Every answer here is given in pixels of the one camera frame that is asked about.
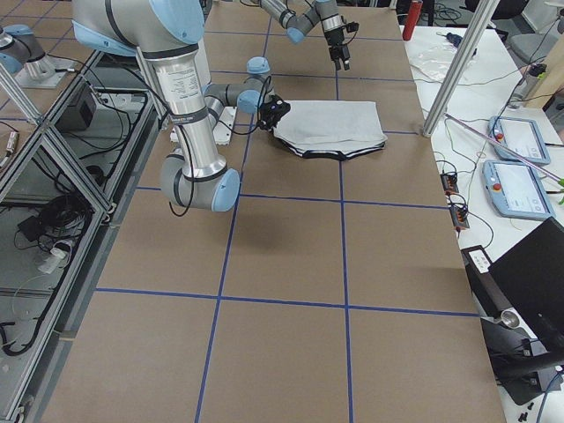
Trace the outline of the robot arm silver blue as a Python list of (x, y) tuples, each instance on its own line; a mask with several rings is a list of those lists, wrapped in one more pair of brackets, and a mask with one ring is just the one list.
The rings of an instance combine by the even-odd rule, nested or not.
[(225, 106), (257, 111), (271, 93), (268, 61), (251, 58), (249, 76), (241, 84), (202, 87), (195, 61), (204, 36), (198, 1), (75, 1), (72, 10), (80, 43), (118, 56), (140, 54), (154, 68), (180, 146), (166, 158), (160, 174), (170, 202), (229, 211), (239, 194), (240, 176), (219, 154), (213, 128)]
[(285, 1), (263, 0), (252, 1), (252, 4), (277, 20), (293, 44), (302, 42), (317, 25), (320, 25), (335, 69), (337, 71), (350, 69), (351, 56), (348, 45), (351, 41), (347, 41), (345, 35), (353, 33), (352, 37), (355, 37), (360, 24), (347, 21), (339, 13), (336, 1), (312, 1), (309, 8), (300, 15)]

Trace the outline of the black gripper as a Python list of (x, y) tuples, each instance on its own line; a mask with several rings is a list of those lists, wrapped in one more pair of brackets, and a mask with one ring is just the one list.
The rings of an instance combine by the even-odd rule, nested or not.
[(336, 71), (341, 70), (341, 61), (345, 71), (350, 70), (350, 53), (345, 42), (345, 28), (339, 26), (329, 31), (323, 31), (325, 40), (327, 41), (330, 59), (335, 65)]

